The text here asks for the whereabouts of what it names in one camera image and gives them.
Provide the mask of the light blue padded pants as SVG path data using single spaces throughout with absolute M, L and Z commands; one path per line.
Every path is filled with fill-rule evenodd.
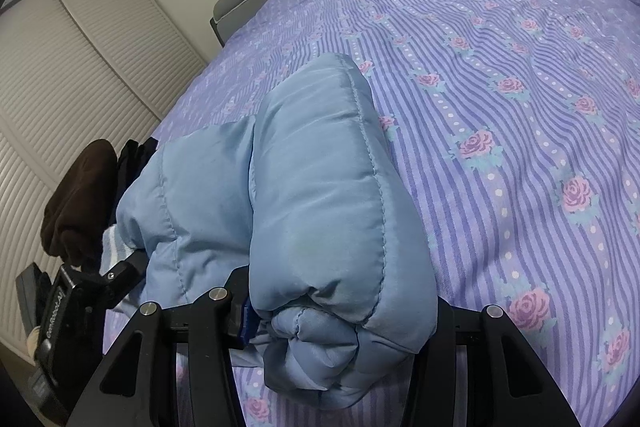
M 437 323 L 427 237 L 367 79 L 324 54 L 258 112 L 158 148 L 103 236 L 102 265 L 149 258 L 132 303 L 192 303 L 248 271 L 262 320 L 239 366 L 323 410 L 357 403 Z

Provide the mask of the brown folded garment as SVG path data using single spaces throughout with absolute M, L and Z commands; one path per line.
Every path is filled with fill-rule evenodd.
M 82 271 L 98 271 L 102 235 L 111 219 L 116 188 L 114 147 L 104 139 L 91 142 L 44 207 L 40 229 L 44 252 Z

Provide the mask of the black folded garment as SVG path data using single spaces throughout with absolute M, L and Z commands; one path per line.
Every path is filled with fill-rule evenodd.
M 110 225 L 116 222 L 116 209 L 127 188 L 136 181 L 157 149 L 158 142 L 150 136 L 143 143 L 128 140 L 117 159 L 117 187 Z

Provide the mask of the white louvered wardrobe doors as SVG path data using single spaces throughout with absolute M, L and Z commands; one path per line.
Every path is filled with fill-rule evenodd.
M 204 68 L 155 0 L 18 0 L 1 15 L 1 341 L 24 357 L 15 277 L 44 206 L 91 141 L 142 141 Z

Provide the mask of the purple floral striped duvet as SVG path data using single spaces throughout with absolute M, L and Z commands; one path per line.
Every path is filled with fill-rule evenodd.
M 442 295 L 497 303 L 578 421 L 639 378 L 639 0 L 268 0 L 156 129 L 256 112 L 325 53 L 370 83 Z

